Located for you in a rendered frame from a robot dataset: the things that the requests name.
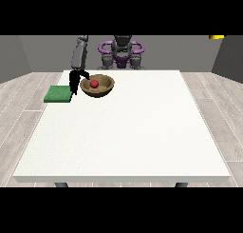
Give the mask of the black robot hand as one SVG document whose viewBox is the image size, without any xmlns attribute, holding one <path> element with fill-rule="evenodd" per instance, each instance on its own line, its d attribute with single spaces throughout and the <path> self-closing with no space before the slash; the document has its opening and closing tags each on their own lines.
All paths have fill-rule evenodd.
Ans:
<svg viewBox="0 0 243 233">
<path fill-rule="evenodd" d="M 80 84 L 81 77 L 89 79 L 89 73 L 81 69 L 73 69 L 69 73 L 69 86 L 70 91 L 73 94 L 77 94 L 78 86 Z"/>
</svg>

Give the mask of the brown wooden bowl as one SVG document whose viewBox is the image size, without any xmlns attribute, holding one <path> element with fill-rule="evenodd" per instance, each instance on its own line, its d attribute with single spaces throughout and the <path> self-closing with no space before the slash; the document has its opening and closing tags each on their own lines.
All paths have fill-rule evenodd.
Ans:
<svg viewBox="0 0 243 233">
<path fill-rule="evenodd" d="M 98 81 L 97 87 L 92 87 L 91 82 Z M 90 75 L 89 79 L 83 78 L 80 83 L 81 90 L 88 96 L 94 98 L 101 98 L 107 95 L 115 85 L 115 81 L 108 75 L 94 74 Z"/>
</svg>

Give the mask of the green square pad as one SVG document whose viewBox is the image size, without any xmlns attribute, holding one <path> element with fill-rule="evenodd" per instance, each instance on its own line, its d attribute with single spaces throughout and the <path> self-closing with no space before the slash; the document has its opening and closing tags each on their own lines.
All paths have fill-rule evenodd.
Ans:
<svg viewBox="0 0 243 233">
<path fill-rule="evenodd" d="M 44 98 L 45 103 L 69 103 L 72 92 L 70 86 L 51 86 Z"/>
</svg>

